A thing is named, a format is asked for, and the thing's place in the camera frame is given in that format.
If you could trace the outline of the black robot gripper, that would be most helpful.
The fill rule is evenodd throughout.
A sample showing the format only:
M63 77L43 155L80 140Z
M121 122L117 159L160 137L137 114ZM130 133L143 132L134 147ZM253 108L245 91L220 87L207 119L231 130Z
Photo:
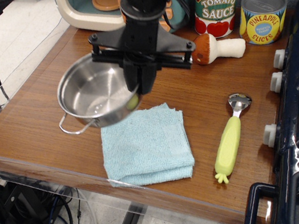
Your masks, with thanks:
M127 17L126 24L111 31L89 36L92 59L95 62L118 63L123 67L124 79L129 91L148 94L153 88L157 68L190 69L194 42L167 32L158 18L139 20ZM136 64L137 60L150 62Z

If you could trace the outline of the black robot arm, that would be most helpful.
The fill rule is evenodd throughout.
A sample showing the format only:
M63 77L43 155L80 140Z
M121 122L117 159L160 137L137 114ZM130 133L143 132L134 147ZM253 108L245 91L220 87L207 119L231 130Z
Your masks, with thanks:
M196 44L160 24L170 0L120 0L126 24L89 37L95 62L118 63L129 91L148 94L163 67L189 69ZM178 0L187 8L185 0Z

